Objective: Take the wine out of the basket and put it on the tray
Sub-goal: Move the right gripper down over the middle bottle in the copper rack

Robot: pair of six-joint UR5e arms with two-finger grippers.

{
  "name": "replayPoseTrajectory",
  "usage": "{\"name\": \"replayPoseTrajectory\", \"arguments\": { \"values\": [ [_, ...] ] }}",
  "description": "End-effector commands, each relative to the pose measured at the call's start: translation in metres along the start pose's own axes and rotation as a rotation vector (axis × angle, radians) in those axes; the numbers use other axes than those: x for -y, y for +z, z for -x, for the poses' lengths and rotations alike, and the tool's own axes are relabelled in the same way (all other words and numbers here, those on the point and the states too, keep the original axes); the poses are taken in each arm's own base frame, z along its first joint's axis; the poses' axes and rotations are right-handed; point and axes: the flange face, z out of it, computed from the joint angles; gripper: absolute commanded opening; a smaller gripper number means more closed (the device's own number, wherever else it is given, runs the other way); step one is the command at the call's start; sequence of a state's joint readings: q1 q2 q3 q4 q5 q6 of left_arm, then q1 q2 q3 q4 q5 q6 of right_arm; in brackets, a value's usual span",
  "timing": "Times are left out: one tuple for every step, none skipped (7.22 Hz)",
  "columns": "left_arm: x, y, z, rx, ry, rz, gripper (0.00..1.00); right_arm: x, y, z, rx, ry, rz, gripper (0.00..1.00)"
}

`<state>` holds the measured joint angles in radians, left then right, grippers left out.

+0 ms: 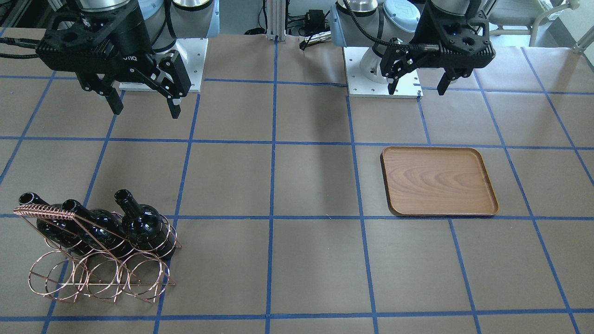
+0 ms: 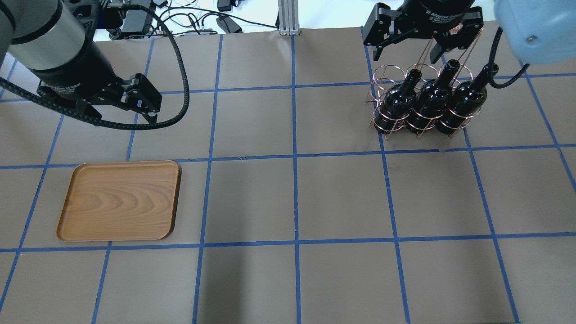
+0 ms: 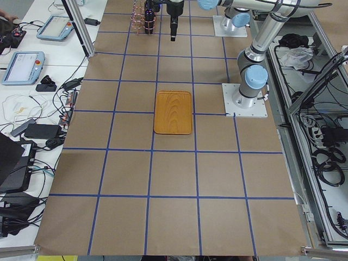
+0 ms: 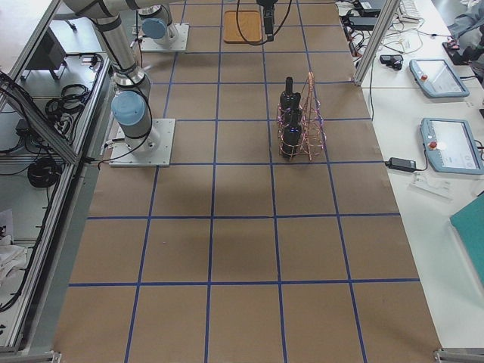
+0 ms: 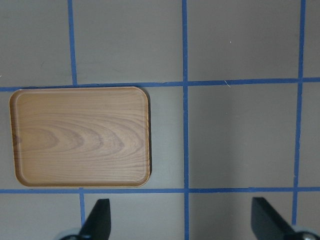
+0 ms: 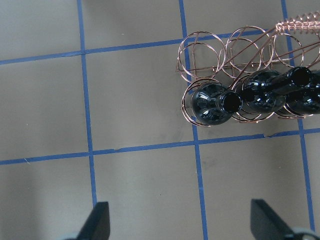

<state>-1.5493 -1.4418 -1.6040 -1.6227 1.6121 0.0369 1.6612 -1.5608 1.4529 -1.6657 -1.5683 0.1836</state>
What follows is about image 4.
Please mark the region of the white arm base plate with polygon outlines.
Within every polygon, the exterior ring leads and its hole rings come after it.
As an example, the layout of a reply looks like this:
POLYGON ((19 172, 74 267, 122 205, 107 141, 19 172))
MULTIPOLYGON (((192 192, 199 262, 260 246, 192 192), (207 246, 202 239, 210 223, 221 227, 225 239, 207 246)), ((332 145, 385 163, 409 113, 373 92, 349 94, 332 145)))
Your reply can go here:
POLYGON ((109 164, 115 167, 169 166, 175 134, 175 119, 154 119, 148 139, 126 139, 119 126, 116 136, 123 140, 113 145, 109 164))
POLYGON ((143 52, 185 52, 188 43, 188 23, 166 25, 160 19, 146 20, 141 25, 143 52))

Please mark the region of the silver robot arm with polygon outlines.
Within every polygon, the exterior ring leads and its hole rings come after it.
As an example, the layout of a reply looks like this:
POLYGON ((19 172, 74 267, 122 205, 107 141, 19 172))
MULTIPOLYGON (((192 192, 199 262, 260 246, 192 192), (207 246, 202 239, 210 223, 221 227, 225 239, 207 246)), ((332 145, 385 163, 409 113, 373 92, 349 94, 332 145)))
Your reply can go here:
MULTIPOLYGON (((256 1, 258 11, 242 11, 240 1, 237 1, 234 11, 225 12, 223 41, 227 44, 251 46, 273 42, 287 20, 292 4, 290 2, 283 20, 276 26, 276 3, 277 1, 256 1)), ((178 35, 176 25, 172 22, 170 9, 165 5, 141 9, 138 16, 141 18, 141 31, 145 37, 161 42, 162 40, 172 41, 178 35)))
POLYGON ((152 131, 149 80, 135 59, 119 13, 153 4, 152 1, 65 2, 76 15, 93 23, 98 41, 112 63, 118 92, 111 102, 111 111, 124 133, 127 148, 134 154, 153 150, 157 136, 152 131))

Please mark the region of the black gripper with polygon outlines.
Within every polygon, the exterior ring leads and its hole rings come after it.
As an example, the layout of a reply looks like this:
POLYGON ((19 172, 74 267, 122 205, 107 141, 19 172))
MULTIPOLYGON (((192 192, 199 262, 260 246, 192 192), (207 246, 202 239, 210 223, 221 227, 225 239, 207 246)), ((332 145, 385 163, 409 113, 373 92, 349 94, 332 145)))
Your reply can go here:
POLYGON ((266 40, 273 41, 275 36, 275 4, 277 0, 257 0, 256 3, 262 8, 263 29, 266 40))

